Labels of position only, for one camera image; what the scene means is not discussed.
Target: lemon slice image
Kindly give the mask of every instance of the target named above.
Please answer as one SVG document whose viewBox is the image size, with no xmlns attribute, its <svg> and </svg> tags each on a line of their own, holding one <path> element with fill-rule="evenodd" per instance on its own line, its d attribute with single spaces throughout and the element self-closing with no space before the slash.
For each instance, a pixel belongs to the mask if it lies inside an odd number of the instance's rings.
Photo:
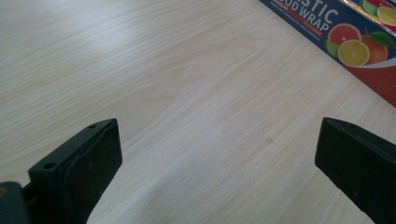
<svg viewBox="0 0 396 224">
<path fill-rule="evenodd" d="M 370 50 L 359 40 L 348 40 L 338 48 L 338 59 L 348 66 L 364 65 L 370 59 Z"/>
<path fill-rule="evenodd" d="M 396 26 L 396 9 L 379 7 L 376 11 L 376 15 L 383 23 Z"/>
</svg>

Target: wood grain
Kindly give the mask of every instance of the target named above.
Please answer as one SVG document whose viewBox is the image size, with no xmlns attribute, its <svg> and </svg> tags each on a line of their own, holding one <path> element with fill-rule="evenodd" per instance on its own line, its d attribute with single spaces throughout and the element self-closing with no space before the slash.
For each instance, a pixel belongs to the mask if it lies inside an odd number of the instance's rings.
<svg viewBox="0 0 396 224">
<path fill-rule="evenodd" d="M 260 1 L 0 1 L 0 181 L 117 118 L 89 223 L 372 223 L 315 166 L 323 117 L 396 110 Z"/>
</svg>

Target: plastic food wrap box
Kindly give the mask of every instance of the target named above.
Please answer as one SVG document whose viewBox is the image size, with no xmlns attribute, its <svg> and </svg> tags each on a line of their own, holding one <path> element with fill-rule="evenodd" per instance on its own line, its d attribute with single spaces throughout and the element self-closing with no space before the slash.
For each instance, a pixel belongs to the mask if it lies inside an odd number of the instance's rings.
<svg viewBox="0 0 396 224">
<path fill-rule="evenodd" d="M 394 2 L 260 1 L 396 107 Z"/>
</svg>

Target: food wrap box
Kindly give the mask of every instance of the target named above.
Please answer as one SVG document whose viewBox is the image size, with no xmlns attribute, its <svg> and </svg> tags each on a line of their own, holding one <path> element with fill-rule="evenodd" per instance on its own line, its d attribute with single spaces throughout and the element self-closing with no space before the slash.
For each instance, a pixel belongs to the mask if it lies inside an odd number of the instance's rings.
<svg viewBox="0 0 396 224">
<path fill-rule="evenodd" d="M 261 0 L 396 106 L 396 6 L 386 0 Z"/>
</svg>

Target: wooden table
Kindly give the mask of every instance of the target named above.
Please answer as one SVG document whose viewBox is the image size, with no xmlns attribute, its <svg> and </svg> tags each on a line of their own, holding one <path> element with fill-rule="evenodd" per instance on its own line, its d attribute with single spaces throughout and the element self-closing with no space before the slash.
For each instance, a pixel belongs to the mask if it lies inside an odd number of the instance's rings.
<svg viewBox="0 0 396 224">
<path fill-rule="evenodd" d="M 0 1 L 0 181 L 117 118 L 89 223 L 372 223 L 314 164 L 323 117 L 396 110 L 259 0 Z"/>
</svg>

